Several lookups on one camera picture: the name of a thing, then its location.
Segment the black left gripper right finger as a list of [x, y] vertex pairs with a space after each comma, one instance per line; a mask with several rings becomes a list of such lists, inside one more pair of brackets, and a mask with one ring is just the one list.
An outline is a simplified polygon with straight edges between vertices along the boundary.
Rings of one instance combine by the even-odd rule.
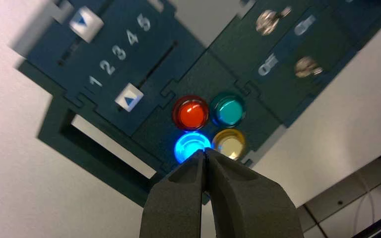
[[301, 238], [294, 203], [278, 183], [207, 149], [207, 181], [218, 238]]

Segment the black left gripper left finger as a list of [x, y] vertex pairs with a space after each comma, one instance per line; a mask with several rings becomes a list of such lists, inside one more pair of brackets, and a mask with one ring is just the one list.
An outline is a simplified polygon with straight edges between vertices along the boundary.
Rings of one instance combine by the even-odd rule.
[[204, 151], [197, 150], [152, 187], [142, 212], [141, 238], [201, 236], [205, 159]]

